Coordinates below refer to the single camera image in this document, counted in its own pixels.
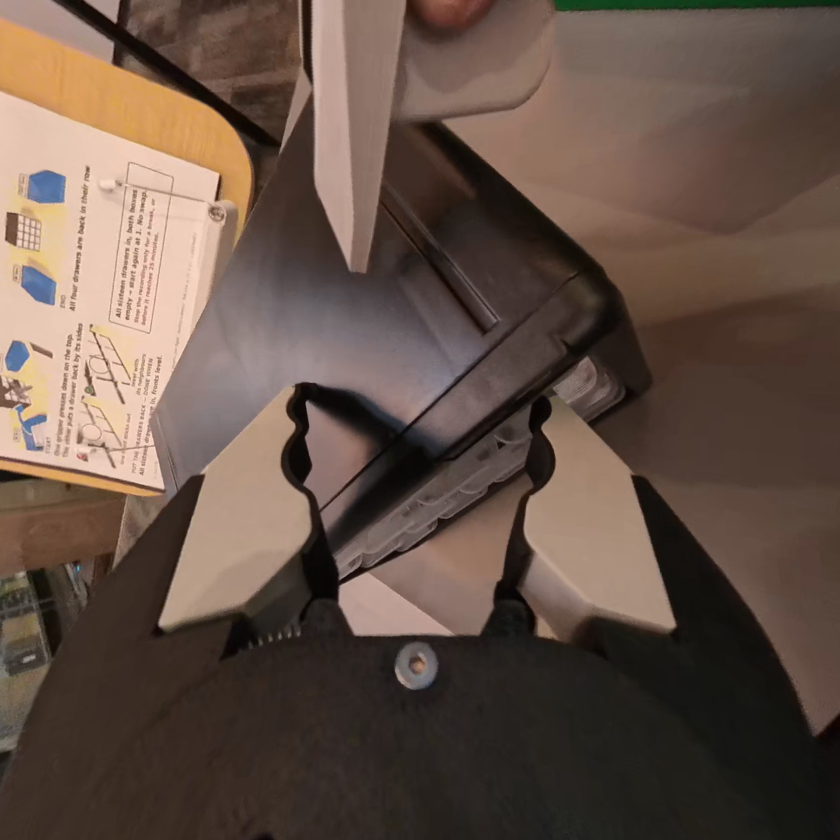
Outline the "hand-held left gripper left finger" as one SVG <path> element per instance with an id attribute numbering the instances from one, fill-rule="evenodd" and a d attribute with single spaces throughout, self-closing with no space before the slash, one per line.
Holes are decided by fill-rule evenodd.
<path id="1" fill-rule="evenodd" d="M 158 627 L 174 632 L 243 618 L 279 632 L 313 597 L 338 595 L 338 569 L 319 505 L 305 486 L 312 463 L 307 404 L 319 388 L 283 389 L 200 475 Z"/>

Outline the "black drawer cabinet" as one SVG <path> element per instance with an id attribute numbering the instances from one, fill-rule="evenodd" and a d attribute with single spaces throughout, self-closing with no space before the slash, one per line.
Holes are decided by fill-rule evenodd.
<path id="1" fill-rule="evenodd" d="M 627 387 L 599 417 L 652 375 L 604 269 L 441 123 L 392 129 L 369 269 L 350 272 L 314 185 L 312 112 L 280 151 L 153 431 L 174 494 L 280 391 L 317 386 L 306 485 L 334 556 L 584 357 Z"/>

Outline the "person's right hand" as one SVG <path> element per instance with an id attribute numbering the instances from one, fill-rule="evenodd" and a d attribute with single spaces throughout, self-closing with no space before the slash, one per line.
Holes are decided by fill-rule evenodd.
<path id="1" fill-rule="evenodd" d="M 439 32 L 459 32 L 477 24 L 493 1 L 409 1 L 412 14 Z"/>

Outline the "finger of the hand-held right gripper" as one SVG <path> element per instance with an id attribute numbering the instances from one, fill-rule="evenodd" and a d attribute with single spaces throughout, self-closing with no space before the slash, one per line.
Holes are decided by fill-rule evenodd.
<path id="1" fill-rule="evenodd" d="M 312 98 L 312 83 L 305 69 L 299 69 L 292 97 L 290 100 L 289 112 L 280 147 L 284 148 L 297 125 L 303 110 L 307 107 Z"/>
<path id="2" fill-rule="evenodd" d="M 368 269 L 405 1 L 311 2 L 314 184 L 349 271 Z"/>

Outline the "row of clear cabinet drawers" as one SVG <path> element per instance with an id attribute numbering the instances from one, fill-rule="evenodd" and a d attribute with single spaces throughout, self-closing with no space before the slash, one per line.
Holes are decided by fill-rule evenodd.
<path id="1" fill-rule="evenodd" d="M 589 423 L 619 404 L 627 387 L 618 374 L 586 356 L 553 383 L 547 396 L 558 396 Z M 399 501 L 369 528 L 336 549 L 340 579 L 365 570 L 394 553 L 403 553 L 429 536 L 442 520 L 457 516 L 495 484 L 522 471 L 529 453 L 531 407 L 501 423 L 464 454 L 436 469 L 418 490 Z"/>

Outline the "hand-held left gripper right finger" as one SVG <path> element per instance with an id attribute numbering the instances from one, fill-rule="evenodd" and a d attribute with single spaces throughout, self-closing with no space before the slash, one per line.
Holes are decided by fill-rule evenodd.
<path id="1" fill-rule="evenodd" d="M 633 474 L 558 396 L 528 417 L 531 444 L 497 584 L 559 640 L 595 620 L 666 636 L 676 619 L 648 535 Z"/>

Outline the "illustrated instruction poster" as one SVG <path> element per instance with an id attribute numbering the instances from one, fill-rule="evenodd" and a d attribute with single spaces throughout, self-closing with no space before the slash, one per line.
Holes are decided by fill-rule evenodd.
<path id="1" fill-rule="evenodd" d="M 2 93 L 1 451 L 152 492 L 220 177 Z"/>

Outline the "green plastic bin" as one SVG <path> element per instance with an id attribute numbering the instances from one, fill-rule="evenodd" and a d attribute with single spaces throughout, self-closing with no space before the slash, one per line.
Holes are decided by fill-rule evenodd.
<path id="1" fill-rule="evenodd" d="M 552 1 L 557 12 L 697 11 L 839 7 L 839 1 Z"/>

